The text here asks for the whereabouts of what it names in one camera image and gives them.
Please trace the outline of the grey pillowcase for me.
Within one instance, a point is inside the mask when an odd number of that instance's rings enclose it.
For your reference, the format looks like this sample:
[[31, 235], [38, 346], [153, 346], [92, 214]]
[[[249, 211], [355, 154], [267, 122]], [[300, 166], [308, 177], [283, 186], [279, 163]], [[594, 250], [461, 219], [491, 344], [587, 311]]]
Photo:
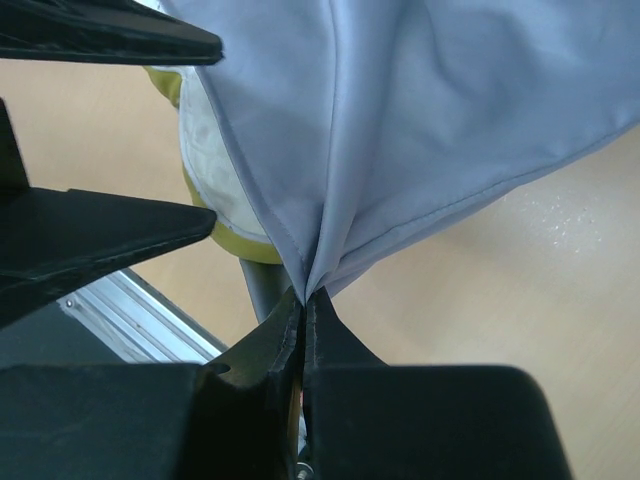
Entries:
[[639, 122], [635, 1], [163, 1], [219, 35], [194, 67], [296, 294]]

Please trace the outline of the white pillow yellow edge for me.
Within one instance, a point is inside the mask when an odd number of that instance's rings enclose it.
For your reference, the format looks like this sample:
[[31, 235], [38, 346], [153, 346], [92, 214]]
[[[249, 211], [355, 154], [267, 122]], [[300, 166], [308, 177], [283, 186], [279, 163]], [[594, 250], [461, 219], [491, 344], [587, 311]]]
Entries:
[[146, 66], [144, 70], [177, 111], [183, 176], [193, 204], [216, 213], [212, 239], [239, 259], [280, 265], [280, 255], [240, 183], [196, 69]]

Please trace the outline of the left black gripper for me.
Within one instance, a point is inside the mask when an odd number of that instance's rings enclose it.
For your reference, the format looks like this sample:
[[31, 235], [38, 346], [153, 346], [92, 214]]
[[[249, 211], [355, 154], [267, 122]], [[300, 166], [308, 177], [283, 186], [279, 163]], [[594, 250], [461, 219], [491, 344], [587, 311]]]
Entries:
[[[1, 56], [92, 64], [213, 65], [221, 39], [136, 1], [1, 3]], [[210, 235], [213, 211], [83, 190], [28, 189], [1, 100], [1, 325], [107, 275]]]

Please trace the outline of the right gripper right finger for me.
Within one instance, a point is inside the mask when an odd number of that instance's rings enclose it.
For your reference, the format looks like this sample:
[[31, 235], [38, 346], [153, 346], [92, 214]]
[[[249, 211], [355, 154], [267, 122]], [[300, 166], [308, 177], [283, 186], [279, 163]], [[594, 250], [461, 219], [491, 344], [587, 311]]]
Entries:
[[338, 317], [325, 288], [314, 292], [305, 308], [303, 389], [312, 374], [328, 367], [381, 366], [376, 356]]

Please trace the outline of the aluminium front rail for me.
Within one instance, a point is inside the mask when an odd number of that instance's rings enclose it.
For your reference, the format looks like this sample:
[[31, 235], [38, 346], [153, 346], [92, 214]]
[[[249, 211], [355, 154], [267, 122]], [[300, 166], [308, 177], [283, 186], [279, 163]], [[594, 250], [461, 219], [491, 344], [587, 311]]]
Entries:
[[226, 346], [130, 269], [58, 300], [61, 309], [129, 363], [205, 364]]

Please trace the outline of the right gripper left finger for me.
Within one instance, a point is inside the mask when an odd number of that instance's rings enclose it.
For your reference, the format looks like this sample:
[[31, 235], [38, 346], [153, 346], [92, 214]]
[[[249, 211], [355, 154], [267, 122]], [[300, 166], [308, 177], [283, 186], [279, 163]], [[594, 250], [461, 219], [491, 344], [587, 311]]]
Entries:
[[267, 318], [205, 365], [201, 395], [293, 395], [300, 392], [302, 305], [292, 288]]

